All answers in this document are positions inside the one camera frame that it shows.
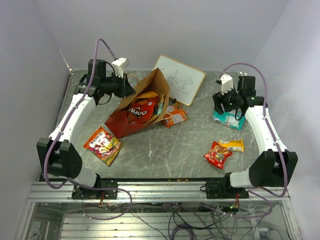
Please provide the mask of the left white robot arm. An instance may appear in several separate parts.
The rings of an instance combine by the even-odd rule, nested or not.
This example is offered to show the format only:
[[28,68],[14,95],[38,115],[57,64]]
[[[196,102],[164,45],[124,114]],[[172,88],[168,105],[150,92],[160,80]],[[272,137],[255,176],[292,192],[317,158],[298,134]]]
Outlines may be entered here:
[[136,92],[130,85],[125,68],[129,60],[120,57],[112,63],[101,59],[88,62],[88,73],[83,75],[73,91],[71,103],[62,120],[47,138],[36,144],[43,177],[62,177],[84,187],[85,194],[96,199],[102,193],[99,176],[83,165],[75,144],[83,126],[105,95],[125,98]]

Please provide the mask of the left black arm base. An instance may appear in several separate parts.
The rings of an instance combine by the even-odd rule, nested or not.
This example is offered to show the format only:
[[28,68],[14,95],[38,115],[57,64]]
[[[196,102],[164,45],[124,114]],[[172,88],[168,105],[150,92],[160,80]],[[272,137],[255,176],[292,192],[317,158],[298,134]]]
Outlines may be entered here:
[[118,194],[118,184],[113,180],[102,180],[103,190],[91,190],[80,186],[74,186],[71,194],[72,200],[97,200],[104,197],[106,200],[115,200]]

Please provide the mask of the red brown paper bag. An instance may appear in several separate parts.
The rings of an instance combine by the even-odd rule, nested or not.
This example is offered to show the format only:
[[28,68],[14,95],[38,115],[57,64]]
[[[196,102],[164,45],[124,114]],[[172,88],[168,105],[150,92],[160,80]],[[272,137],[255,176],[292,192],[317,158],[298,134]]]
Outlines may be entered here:
[[105,122],[117,138],[132,135],[162,121],[169,105],[170,87],[156,68],[133,88],[135,94],[123,98]]

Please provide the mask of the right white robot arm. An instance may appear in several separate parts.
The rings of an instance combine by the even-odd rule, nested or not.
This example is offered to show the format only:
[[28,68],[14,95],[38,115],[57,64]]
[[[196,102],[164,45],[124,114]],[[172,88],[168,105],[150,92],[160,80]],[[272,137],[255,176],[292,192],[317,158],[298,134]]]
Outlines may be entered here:
[[216,114],[234,112],[236,121],[248,122],[259,152],[247,170],[231,173],[229,181],[221,184],[220,192],[226,198],[233,197],[238,188],[286,188],[298,162],[296,152],[289,151],[278,136],[266,99],[256,95],[255,82],[254,76],[241,75],[235,87],[233,78],[223,74],[217,81],[221,90],[212,96]]

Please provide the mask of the brown gold snack bag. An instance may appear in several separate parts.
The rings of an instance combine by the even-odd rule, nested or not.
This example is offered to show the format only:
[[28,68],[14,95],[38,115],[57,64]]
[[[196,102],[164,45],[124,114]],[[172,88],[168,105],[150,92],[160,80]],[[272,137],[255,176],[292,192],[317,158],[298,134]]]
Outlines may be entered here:
[[165,93],[163,92],[160,96],[159,96],[159,99],[158,99],[158,102],[157,104],[155,105],[154,107],[154,110],[153,110],[153,114],[155,116],[159,116],[162,111],[163,111],[163,105],[164,105],[164,100],[165,100]]

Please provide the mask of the orange Kettle chips bag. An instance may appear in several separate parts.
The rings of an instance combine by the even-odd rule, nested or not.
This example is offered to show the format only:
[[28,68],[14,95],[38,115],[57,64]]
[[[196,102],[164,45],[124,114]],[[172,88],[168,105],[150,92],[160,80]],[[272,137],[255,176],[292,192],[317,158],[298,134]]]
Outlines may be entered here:
[[140,100],[140,99],[150,99],[150,98],[155,98],[155,97],[158,97],[159,95],[154,92],[154,91],[146,91],[138,96],[136,96],[135,98],[137,100]]

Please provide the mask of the teal snack pouch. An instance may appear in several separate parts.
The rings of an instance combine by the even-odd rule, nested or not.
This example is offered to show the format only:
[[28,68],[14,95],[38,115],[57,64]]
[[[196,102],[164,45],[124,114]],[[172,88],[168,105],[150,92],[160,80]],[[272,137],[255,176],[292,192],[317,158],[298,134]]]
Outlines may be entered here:
[[232,110],[219,114],[217,111],[213,112],[213,120],[236,130],[241,130],[246,118],[242,116],[241,111]]

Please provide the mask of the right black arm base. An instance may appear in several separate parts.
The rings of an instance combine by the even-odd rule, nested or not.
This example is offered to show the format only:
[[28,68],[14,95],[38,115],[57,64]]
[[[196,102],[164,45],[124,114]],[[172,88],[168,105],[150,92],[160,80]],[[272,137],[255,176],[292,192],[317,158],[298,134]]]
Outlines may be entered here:
[[233,187],[230,182],[230,173],[223,177],[215,177],[206,181],[200,191],[206,194],[207,199],[248,199],[249,193],[244,187]]

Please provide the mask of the red Doritos chips bag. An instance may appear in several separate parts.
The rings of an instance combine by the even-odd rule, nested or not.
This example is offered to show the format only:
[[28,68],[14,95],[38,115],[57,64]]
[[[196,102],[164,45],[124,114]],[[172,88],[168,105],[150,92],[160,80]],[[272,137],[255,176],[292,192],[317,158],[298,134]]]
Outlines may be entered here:
[[126,117],[129,124],[144,124],[154,114],[154,108],[159,100],[159,97],[149,99],[134,99],[128,110]]

